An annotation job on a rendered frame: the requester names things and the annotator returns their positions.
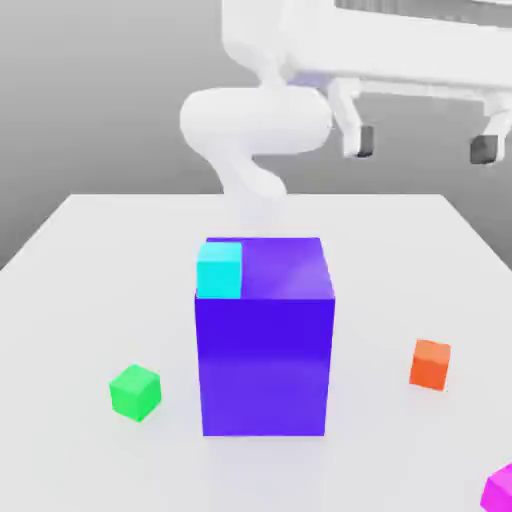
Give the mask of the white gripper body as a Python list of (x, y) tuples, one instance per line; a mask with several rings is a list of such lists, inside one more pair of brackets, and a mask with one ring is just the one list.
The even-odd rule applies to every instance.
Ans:
[(512, 103), (512, 28), (284, 0), (291, 84)]

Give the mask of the small cyan cube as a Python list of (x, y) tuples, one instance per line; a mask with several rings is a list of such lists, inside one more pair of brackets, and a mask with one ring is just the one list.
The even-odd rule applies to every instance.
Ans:
[(196, 264), (197, 297), (239, 299), (242, 289), (242, 244), (204, 242)]

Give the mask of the small orange cube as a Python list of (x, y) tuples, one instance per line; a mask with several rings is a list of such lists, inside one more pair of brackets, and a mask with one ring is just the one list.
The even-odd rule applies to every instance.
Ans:
[(430, 340), (416, 341), (409, 383), (424, 388), (443, 391), (451, 356), (449, 344)]

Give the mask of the small green cube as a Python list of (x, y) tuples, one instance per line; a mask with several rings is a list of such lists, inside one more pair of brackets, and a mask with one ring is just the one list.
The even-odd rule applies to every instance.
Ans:
[(109, 391), (113, 410), (136, 422), (143, 421), (162, 399), (160, 376), (137, 364), (114, 378)]

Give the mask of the small magenta cube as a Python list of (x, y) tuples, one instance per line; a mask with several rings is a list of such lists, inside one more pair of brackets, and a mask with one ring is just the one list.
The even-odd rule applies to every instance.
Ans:
[(485, 512), (512, 512), (512, 463), (488, 477), (480, 505)]

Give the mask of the large blue box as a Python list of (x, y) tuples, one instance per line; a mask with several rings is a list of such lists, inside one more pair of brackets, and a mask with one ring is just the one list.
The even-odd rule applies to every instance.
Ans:
[(206, 436), (325, 433), (335, 293), (317, 238), (209, 237), (240, 244), (237, 298), (196, 298)]

